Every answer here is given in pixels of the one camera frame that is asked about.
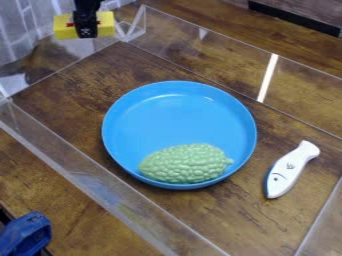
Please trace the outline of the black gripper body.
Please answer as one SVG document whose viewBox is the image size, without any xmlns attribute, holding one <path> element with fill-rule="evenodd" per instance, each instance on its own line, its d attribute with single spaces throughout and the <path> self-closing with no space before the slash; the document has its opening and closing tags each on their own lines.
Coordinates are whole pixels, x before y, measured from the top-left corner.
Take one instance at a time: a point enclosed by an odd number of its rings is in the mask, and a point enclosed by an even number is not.
<svg viewBox="0 0 342 256">
<path fill-rule="evenodd" d="M 74 0 L 74 3 L 78 11 L 97 12 L 103 1 L 105 0 Z"/>
</svg>

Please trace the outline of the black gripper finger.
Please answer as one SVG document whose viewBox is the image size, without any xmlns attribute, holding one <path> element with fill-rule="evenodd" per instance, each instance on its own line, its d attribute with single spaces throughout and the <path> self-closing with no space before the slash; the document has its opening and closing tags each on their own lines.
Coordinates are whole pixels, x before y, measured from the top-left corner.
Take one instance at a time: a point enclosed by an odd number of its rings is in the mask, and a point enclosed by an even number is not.
<svg viewBox="0 0 342 256">
<path fill-rule="evenodd" d="M 94 11 L 75 11 L 73 14 L 77 34 L 81 38 L 98 37 L 98 17 Z"/>
</svg>

